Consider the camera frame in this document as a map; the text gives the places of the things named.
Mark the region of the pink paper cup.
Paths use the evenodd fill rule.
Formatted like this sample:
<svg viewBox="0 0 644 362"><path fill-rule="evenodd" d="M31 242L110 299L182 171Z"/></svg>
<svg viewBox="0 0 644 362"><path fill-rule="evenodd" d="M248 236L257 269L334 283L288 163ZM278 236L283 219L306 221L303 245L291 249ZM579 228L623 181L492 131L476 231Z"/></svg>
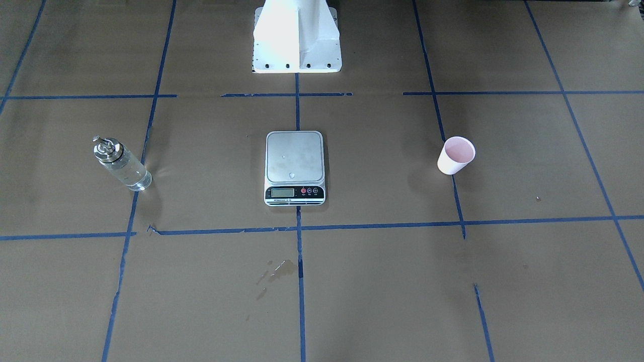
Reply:
<svg viewBox="0 0 644 362"><path fill-rule="evenodd" d="M454 175L469 165L476 156L474 144L464 137L450 137L444 142L437 160L440 172Z"/></svg>

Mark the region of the clear glass sauce bottle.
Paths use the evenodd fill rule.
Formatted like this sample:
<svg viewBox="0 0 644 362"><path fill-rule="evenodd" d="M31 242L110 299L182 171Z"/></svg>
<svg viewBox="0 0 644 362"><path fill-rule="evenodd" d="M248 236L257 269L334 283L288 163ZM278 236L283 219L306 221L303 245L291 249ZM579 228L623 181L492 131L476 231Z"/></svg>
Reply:
<svg viewBox="0 0 644 362"><path fill-rule="evenodd" d="M96 135L93 142L95 158L129 190L142 192L151 185L151 173L119 140Z"/></svg>

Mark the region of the silver digital kitchen scale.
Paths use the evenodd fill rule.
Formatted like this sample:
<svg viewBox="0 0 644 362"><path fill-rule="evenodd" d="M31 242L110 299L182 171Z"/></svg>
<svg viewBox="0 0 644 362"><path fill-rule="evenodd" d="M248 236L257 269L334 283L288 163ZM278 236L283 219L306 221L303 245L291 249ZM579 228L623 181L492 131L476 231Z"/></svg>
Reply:
<svg viewBox="0 0 644 362"><path fill-rule="evenodd" d="M265 140L265 204L271 207L324 204L327 193L322 133L272 131Z"/></svg>

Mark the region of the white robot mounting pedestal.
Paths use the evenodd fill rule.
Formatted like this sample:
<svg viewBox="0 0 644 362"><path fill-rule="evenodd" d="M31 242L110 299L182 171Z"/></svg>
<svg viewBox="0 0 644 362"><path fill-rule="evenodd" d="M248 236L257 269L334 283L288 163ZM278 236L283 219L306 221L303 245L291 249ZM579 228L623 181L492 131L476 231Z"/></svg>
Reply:
<svg viewBox="0 0 644 362"><path fill-rule="evenodd" d="M343 68L338 12L327 1L266 1L255 9L252 70L336 73Z"/></svg>

